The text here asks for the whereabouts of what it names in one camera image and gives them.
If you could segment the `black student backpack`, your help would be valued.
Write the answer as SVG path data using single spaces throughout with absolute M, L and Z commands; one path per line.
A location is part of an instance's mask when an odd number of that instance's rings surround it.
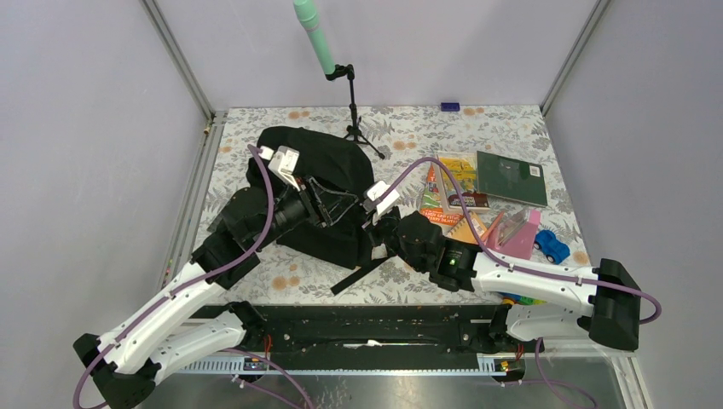
M 354 273 L 331 287 L 334 295 L 385 261 L 371 260 L 371 241 L 362 228 L 367 220 L 362 202 L 375 180 L 370 159 L 356 144 L 305 128 L 275 126 L 262 131 L 257 146 L 274 150 L 285 146 L 298 151 L 294 176 L 312 176 L 324 187 L 351 192 L 359 198 L 359 204 L 333 226 L 317 227 L 306 219 L 290 232 L 281 233 L 281 222 L 277 221 L 268 239 L 322 261 L 353 268 Z

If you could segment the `dark green notebook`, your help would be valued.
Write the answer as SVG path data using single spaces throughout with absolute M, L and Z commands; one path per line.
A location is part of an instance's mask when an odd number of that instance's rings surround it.
M 539 164 L 480 151 L 476 164 L 480 193 L 527 205 L 548 205 L 545 173 Z

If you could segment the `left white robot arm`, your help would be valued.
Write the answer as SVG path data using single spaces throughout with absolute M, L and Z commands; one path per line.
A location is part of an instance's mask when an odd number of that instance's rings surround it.
M 216 226 L 190 260 L 129 319 L 73 344 L 103 398 L 102 407 L 134 408 L 171 374 L 223 349 L 259 347 L 265 320 L 248 302 L 232 302 L 209 322 L 174 331 L 211 299 L 238 284 L 259 263 L 263 247 L 309 226 L 327 231 L 356 216 L 360 197 L 314 177 L 274 191 L 244 187 L 223 207 Z

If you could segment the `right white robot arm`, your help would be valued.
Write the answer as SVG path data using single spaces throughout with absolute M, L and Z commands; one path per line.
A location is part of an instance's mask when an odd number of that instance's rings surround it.
M 538 300 L 503 307 L 489 328 L 502 351 L 540 338 L 582 337 L 610 349 L 639 347 L 642 291 L 624 266 L 602 259 L 597 267 L 570 268 L 507 256 L 447 238 L 418 212 L 397 208 L 363 224 L 375 245 L 427 274 L 445 291 L 499 292 Z

